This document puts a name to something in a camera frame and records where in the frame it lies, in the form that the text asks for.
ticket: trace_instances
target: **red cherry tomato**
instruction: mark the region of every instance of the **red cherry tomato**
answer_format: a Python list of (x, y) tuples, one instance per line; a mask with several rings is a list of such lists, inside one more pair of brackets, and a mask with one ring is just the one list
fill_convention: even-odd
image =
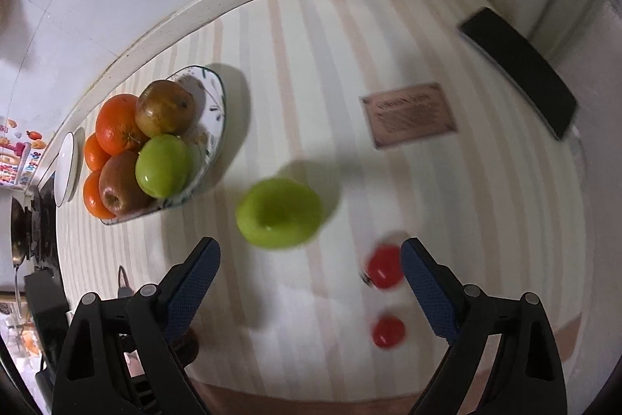
[(365, 272), (366, 282), (379, 289), (390, 289), (402, 278), (402, 266), (399, 262), (399, 246), (383, 244), (376, 248), (369, 258)]
[(382, 317), (372, 332), (374, 344), (380, 348), (393, 348), (406, 337), (406, 326), (397, 317)]

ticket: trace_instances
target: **colorful sticker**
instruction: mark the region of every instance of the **colorful sticker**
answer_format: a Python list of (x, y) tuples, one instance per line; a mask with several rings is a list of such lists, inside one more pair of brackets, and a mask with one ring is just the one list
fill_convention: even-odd
[(0, 186), (26, 188), (45, 148), (37, 131), (22, 131), (12, 119), (0, 125)]

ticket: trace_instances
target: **blue gripper pad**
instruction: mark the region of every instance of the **blue gripper pad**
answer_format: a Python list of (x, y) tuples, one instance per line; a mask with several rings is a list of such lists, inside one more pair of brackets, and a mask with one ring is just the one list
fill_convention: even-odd
[(190, 327), (219, 267), (220, 245), (209, 238), (207, 247), (195, 261), (167, 305), (168, 321), (163, 334), (168, 344), (181, 338)]
[(451, 344), (459, 332), (455, 310), (451, 300), (430, 271), (428, 264), (417, 252), (416, 247), (423, 249), (423, 252), (429, 257), (428, 262), (431, 261), (436, 264), (421, 241), (410, 238), (404, 241), (400, 252), (402, 271), (434, 334), (446, 338), (447, 342)]

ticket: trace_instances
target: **sticker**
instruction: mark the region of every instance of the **sticker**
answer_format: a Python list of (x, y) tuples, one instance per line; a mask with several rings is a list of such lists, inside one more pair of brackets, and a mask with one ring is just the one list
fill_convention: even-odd
[(41, 133), (7, 119), (0, 125), (0, 186), (27, 188), (46, 148)]
[(457, 131), (438, 83), (380, 92), (362, 101), (377, 149)]

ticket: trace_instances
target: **black phone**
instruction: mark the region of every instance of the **black phone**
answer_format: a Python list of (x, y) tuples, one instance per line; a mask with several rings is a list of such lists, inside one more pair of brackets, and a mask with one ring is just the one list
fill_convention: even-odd
[(529, 41), (490, 8), (482, 8), (459, 29), (504, 71), (553, 136), (562, 139), (577, 111), (577, 100)]

